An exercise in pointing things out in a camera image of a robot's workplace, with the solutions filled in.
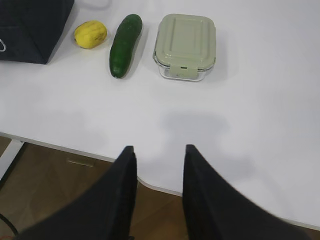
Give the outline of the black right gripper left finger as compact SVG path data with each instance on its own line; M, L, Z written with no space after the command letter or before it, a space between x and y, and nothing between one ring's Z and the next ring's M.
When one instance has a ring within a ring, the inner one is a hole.
M126 146L92 187L15 239L131 240L136 193L137 159L133 146Z

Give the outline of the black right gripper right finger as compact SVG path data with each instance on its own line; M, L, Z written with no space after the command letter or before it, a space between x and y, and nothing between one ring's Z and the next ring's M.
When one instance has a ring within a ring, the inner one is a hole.
M190 240L308 240L298 227L263 210L224 180L188 144L183 211Z

